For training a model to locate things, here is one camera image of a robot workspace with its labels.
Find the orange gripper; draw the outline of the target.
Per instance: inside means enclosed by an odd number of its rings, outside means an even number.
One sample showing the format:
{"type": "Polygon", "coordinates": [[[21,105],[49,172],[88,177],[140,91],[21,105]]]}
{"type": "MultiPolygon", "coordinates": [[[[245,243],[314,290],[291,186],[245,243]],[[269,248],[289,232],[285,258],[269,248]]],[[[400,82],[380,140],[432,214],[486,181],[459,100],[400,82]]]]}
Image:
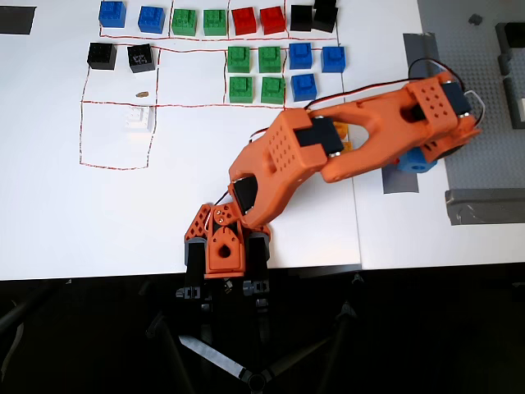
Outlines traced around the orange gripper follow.
{"type": "Polygon", "coordinates": [[[419,147],[401,155],[397,169],[408,173],[425,173],[431,170],[437,160],[451,155],[481,133],[474,116],[459,118],[459,124],[441,136],[432,137],[419,147]]]}

